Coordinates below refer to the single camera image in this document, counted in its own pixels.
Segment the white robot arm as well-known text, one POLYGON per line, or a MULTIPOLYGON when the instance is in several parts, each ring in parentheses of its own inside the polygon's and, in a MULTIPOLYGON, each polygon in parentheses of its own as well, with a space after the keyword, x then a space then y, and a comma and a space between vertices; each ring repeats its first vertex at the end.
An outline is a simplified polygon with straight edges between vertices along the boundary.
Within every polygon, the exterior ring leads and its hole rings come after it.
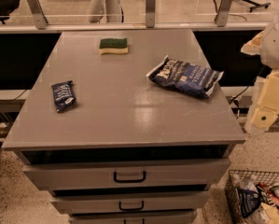
POLYGON ((279 127, 279 12, 262 32, 241 47, 241 52, 259 55, 261 63, 271 68, 265 78, 256 78, 244 126, 248 133, 264 133, 273 124, 279 127))

